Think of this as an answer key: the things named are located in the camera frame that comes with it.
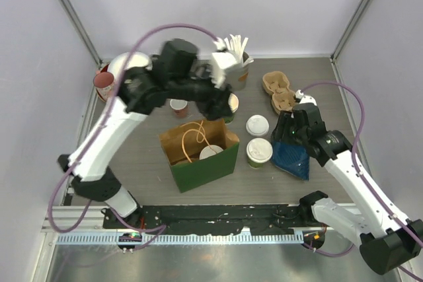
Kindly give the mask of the white cup lid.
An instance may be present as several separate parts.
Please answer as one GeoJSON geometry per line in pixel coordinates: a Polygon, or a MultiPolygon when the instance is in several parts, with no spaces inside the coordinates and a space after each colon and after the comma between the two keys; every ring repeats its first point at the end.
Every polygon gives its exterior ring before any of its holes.
{"type": "Polygon", "coordinates": [[[218,145],[207,145],[206,147],[204,147],[199,155],[199,159],[200,160],[204,160],[207,159],[209,157],[212,157],[220,152],[222,152],[223,149],[218,146],[218,145]]]}
{"type": "Polygon", "coordinates": [[[269,141],[263,138],[254,138],[246,147],[247,156],[256,162],[268,162],[273,155],[273,148],[269,141]]]}

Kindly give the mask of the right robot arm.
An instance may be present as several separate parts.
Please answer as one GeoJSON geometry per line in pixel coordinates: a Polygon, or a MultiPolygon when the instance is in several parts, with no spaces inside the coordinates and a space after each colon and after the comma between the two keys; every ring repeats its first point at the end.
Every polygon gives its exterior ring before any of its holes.
{"type": "Polygon", "coordinates": [[[281,112],[272,138],[304,148],[334,176],[360,211],[355,215],[327,194],[315,191],[299,201],[298,216],[304,225],[324,223],[338,231],[358,247],[367,266],[380,275],[419,255],[422,220],[411,220],[381,191],[352,154],[344,134],[326,129],[315,104],[298,104],[290,112],[281,112]]]}

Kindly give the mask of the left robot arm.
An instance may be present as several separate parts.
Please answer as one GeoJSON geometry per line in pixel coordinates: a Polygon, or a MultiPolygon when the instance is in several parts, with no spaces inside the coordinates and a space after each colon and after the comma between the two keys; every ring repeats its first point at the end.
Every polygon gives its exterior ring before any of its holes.
{"type": "Polygon", "coordinates": [[[213,52],[210,74],[195,77],[192,68],[198,48],[186,40],[165,42],[161,53],[145,66],[123,71],[118,94],[108,106],[89,136],[71,155],[58,159],[72,169],[75,193],[91,201],[104,202],[118,214],[118,221],[132,229],[141,219],[139,204],[112,173],[109,162],[131,132],[168,99],[195,102],[209,121],[230,116],[231,87],[227,74],[239,61],[227,48],[213,52]]]}

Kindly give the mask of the stack of white lids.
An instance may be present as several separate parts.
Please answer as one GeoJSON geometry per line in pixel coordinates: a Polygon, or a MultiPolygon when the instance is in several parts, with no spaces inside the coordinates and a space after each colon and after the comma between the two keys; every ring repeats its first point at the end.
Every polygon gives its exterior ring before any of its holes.
{"type": "Polygon", "coordinates": [[[269,131],[268,120],[261,115],[253,115],[246,122],[246,130],[253,137],[263,137],[269,131]]]}

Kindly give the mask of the green paper bag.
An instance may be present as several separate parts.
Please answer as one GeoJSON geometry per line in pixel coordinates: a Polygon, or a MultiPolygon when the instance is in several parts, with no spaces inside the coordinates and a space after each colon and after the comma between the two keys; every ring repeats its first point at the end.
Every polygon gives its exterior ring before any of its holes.
{"type": "Polygon", "coordinates": [[[198,120],[159,135],[174,181],[181,193],[232,174],[239,138],[223,120],[198,120]]]}

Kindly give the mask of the stack of green paper cups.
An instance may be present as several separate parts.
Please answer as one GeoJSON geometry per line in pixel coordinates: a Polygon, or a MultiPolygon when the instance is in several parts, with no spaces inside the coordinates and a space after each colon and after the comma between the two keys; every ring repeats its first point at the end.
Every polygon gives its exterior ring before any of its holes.
{"type": "Polygon", "coordinates": [[[238,107],[239,107],[239,99],[235,94],[231,93],[228,103],[229,103],[229,107],[231,109],[231,115],[224,118],[224,122],[226,124],[230,124],[234,120],[235,113],[236,113],[236,111],[238,110],[238,107]]]}

